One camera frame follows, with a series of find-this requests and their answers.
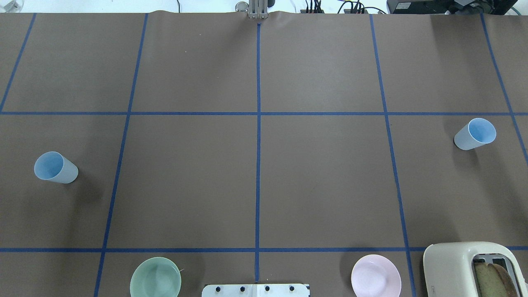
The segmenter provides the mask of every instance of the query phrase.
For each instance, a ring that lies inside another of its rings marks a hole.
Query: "sticker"
[[[398,10],[406,10],[406,9],[409,8],[409,6],[411,6],[410,2],[402,2],[402,3],[398,3],[396,5],[396,9],[398,9]]]

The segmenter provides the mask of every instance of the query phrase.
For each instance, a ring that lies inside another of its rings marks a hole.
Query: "brown table surface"
[[[0,296],[128,296],[153,256],[206,284],[354,296],[389,258],[426,296],[430,244],[528,273],[528,18],[0,15]],[[485,117],[497,139],[452,138]],[[58,151],[72,184],[37,179]]]

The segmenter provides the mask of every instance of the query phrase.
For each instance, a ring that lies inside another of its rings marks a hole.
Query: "metal bracket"
[[[207,285],[202,297],[310,297],[308,284]]]
[[[248,17],[252,20],[268,18],[268,0],[249,0]]]

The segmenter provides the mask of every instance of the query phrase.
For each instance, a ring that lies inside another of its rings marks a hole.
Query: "clear glass object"
[[[24,6],[24,0],[0,0],[0,13],[20,12]]]

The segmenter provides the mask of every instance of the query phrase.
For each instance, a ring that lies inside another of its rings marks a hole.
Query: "bread slice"
[[[491,263],[474,265],[482,297],[518,297],[512,278],[504,267]]]

